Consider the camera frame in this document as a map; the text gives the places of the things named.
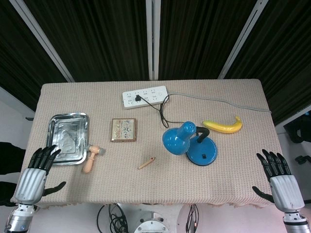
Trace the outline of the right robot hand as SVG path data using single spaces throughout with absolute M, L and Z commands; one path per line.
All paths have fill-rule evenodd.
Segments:
M 257 153 L 271 194 L 260 191 L 252 186 L 253 191 L 261 198 L 273 203 L 284 213 L 298 212 L 304 206 L 304 200 L 295 176 L 291 173 L 286 159 L 280 153 L 268 152 L 265 149 Z

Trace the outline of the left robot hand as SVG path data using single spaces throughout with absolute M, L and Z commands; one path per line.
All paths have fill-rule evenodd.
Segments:
M 37 149 L 23 171 L 15 192 L 15 199 L 24 205 L 35 205 L 42 197 L 61 190 L 66 182 L 56 187 L 46 188 L 45 183 L 56 156 L 61 152 L 56 145 Z

